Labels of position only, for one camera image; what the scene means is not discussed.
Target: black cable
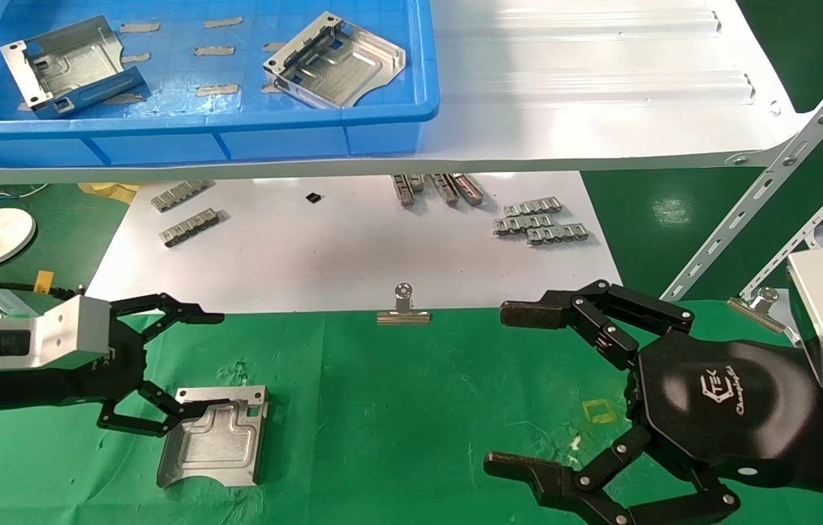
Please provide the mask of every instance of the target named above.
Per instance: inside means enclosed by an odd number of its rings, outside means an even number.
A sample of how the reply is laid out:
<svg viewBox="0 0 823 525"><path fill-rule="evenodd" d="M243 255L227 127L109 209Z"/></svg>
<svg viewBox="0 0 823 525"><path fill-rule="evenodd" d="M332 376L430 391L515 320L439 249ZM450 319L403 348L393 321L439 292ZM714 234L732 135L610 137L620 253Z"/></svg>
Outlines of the black cable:
<svg viewBox="0 0 823 525"><path fill-rule="evenodd" d="M0 289L14 289L17 292L35 292L35 285L32 284L24 284L18 282L0 282ZM67 288L50 288L48 289L48 295L55 297L55 299L61 299L61 301L67 301L68 299L72 299L75 295L78 295L78 291L75 289L67 289Z"/></svg>

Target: robotic arm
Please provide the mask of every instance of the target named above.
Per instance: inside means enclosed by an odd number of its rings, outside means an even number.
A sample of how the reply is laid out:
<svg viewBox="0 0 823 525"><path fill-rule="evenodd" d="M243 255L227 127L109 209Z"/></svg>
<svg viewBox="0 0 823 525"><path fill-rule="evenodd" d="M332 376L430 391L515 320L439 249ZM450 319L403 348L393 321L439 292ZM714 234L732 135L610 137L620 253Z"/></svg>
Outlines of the robotic arm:
<svg viewBox="0 0 823 525"><path fill-rule="evenodd" d="M658 335L638 343L612 318ZM544 459L490 452L484 470L527 483L538 505L590 524L716 523L740 500L720 478L823 492L823 391L802 350L689 335L693 313L605 281L506 302L502 324L571 328L628 370L631 429L577 471ZM645 453L695 494L624 507L604 491Z"/></svg>
<svg viewBox="0 0 823 525"><path fill-rule="evenodd" d="M160 310L142 332L119 316ZM27 406L100 403L97 425L138 435L162 436L184 419L200 418L208 406L228 400L178 403L144 379L145 343L175 322L217 324L222 314L169 295L145 295L107 303L75 295L35 319L0 319L0 410ZM164 421L122 416L118 402L138 392Z"/></svg>

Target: yellow tape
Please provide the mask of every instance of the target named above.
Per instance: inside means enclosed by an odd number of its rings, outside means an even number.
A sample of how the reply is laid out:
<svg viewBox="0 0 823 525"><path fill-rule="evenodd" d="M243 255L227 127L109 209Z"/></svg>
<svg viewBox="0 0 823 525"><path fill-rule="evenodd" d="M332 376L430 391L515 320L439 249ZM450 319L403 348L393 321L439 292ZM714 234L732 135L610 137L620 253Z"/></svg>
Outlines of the yellow tape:
<svg viewBox="0 0 823 525"><path fill-rule="evenodd" d="M35 276L35 286L32 287L32 292L44 293L44 295L48 295L48 289L51 289L52 279L54 278L54 272L39 270L39 275Z"/></svg>

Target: green cloth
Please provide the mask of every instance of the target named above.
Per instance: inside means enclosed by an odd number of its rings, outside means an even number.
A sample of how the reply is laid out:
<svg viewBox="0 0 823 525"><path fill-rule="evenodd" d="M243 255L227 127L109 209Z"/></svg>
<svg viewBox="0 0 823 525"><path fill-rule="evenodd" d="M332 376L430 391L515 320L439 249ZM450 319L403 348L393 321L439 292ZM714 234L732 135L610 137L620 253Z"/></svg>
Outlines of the green cloth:
<svg viewBox="0 0 823 525"><path fill-rule="evenodd" d="M723 303L689 306L694 335L778 341ZM97 405L7 411L0 525L579 523L538 508L528 486L485 475L482 459L587 462L628 426L625 374L574 333L497 318L438 311L430 327L379 327L374 313L352 312L174 326L150 345L146 378L172 393L268 386L260 486L195 478L159 489L162 440L101 431ZM129 401L121 412L155 415ZM821 494L728 484L742 509L727 523L823 523ZM648 458L610 489L625 505L689 491Z"/></svg>

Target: blue bin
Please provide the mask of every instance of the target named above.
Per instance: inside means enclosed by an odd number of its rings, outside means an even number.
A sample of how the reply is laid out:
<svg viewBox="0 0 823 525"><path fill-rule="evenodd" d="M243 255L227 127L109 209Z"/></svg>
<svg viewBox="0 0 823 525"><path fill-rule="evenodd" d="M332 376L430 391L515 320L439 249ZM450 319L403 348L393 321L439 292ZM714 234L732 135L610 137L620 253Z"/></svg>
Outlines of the blue bin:
<svg viewBox="0 0 823 525"><path fill-rule="evenodd" d="M287 42L325 10L407 51L405 70L347 109L312 109L284 93L263 93L262 45ZM415 152L440 103L429 0L0 0L0 46L97 15L160 23L118 34L122 54L146 85L131 104L97 104L68 119L39 120L0 54L0 167L171 166ZM243 17L205 29L204 20ZM195 47L234 46L229 56ZM195 87L237 83L239 91L198 97Z"/></svg>

